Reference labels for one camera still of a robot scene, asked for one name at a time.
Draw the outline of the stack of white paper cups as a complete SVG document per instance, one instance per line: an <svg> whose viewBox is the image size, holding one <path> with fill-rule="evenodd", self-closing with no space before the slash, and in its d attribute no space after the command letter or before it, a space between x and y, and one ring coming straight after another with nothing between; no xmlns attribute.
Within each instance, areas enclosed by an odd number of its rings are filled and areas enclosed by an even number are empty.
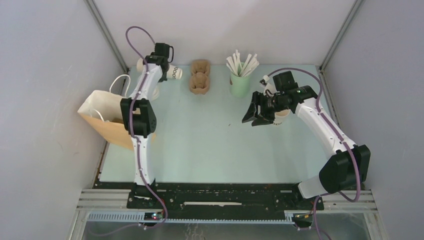
<svg viewBox="0 0 424 240"><path fill-rule="evenodd" d="M144 70L144 62L142 58L139 58L136 63L136 71L138 73L142 73ZM168 65L168 71L166 72L166 78L167 79L176 79L179 80L183 76L183 70L177 66L174 66L172 64Z"/></svg>

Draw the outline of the single white paper cup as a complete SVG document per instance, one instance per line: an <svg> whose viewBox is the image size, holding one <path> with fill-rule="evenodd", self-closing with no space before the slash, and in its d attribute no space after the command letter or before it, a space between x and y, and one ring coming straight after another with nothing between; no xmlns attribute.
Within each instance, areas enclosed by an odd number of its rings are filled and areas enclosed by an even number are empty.
<svg viewBox="0 0 424 240"><path fill-rule="evenodd" d="M291 110L285 109L274 113L273 125L278 126L281 125L285 119L290 115Z"/></svg>

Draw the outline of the brown paper bag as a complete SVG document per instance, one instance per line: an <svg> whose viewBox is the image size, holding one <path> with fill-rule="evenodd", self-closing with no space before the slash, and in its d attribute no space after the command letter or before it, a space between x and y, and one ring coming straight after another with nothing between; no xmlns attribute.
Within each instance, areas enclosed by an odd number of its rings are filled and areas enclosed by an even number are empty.
<svg viewBox="0 0 424 240"><path fill-rule="evenodd" d="M134 151L131 136L124 126L120 106L121 100L128 97L110 91L94 90L77 110L77 113L106 141Z"/></svg>

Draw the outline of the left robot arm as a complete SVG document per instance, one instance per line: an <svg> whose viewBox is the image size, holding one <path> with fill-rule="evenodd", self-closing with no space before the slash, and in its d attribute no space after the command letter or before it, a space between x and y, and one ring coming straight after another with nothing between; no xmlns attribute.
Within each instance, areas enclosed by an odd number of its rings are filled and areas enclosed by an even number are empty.
<svg viewBox="0 0 424 240"><path fill-rule="evenodd" d="M159 199L153 189L155 177L149 169L150 145L157 127L150 99L158 83L167 79L172 49L166 43L156 43L154 51L141 59L144 69L133 93L120 101L124 127L131 137L135 154L136 170L131 193L145 208L153 208Z"/></svg>

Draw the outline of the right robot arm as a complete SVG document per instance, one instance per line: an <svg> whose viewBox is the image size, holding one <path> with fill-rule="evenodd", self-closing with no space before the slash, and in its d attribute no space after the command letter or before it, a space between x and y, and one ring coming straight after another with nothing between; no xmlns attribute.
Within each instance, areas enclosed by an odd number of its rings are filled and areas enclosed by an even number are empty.
<svg viewBox="0 0 424 240"><path fill-rule="evenodd" d="M320 141L327 162L318 175L297 183L291 194L291 204L304 209L311 198L340 193L356 188L356 202L361 192L361 183L366 180L370 149L351 140L331 119L322 107L323 91L315 92L309 85L299 86L293 76L296 68L283 67L263 76L260 81L263 91L252 94L250 105L242 122L253 127L271 125L276 114L291 111L300 118Z"/></svg>

